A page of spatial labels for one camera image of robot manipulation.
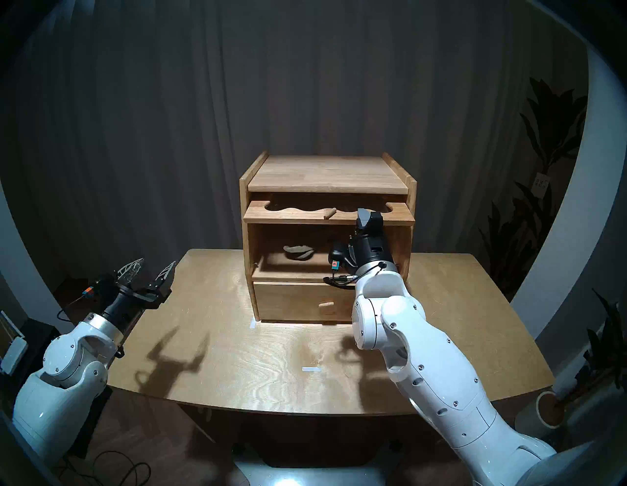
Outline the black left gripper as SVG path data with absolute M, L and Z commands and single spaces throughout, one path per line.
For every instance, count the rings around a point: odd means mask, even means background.
M 117 270 L 119 293 L 103 311 L 103 317 L 116 328 L 131 328 L 144 311 L 158 309 L 172 293 L 175 261 L 166 266 L 146 289 L 132 291 L 130 284 L 142 270 L 143 264 L 144 259 L 139 258 Z

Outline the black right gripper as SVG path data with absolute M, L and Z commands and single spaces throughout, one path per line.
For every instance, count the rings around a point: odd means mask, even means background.
M 356 273 L 363 266 L 369 268 L 386 262 L 386 270 L 398 272 L 389 240 L 384 233 L 384 219 L 380 212 L 358 208 L 356 234 L 348 242 L 348 271 Z

